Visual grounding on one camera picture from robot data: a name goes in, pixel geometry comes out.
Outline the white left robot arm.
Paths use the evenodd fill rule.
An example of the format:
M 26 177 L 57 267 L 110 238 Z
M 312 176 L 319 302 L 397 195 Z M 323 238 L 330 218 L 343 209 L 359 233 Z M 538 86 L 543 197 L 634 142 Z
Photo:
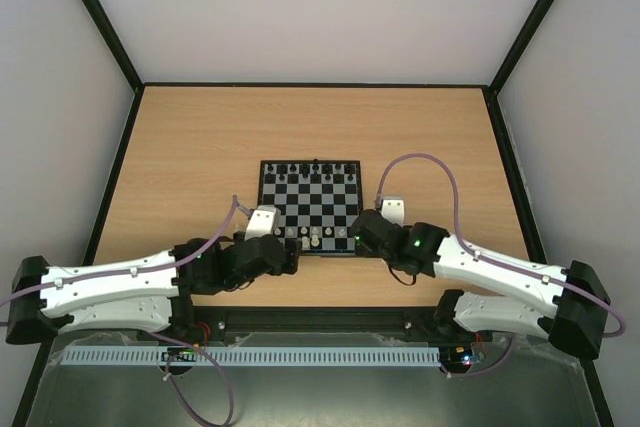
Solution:
M 301 243 L 273 234 L 210 242 L 106 265 L 54 267 L 24 259 L 12 283 L 5 340 L 38 344 L 80 330 L 138 330 L 198 342 L 193 296 L 233 292 L 261 275 L 293 275 Z

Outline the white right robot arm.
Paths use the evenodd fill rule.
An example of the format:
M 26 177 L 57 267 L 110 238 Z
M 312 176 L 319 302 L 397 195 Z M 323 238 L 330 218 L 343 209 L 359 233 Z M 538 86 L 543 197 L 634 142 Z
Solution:
M 548 340 L 574 357 L 594 360 L 605 336 L 610 297 L 595 270 L 535 264 L 467 244 L 446 229 L 418 222 L 401 226 L 376 210 L 363 211 L 350 233 L 356 252 L 392 270 L 473 284 L 493 292 L 443 297 L 436 326 L 445 337 L 484 330 Z

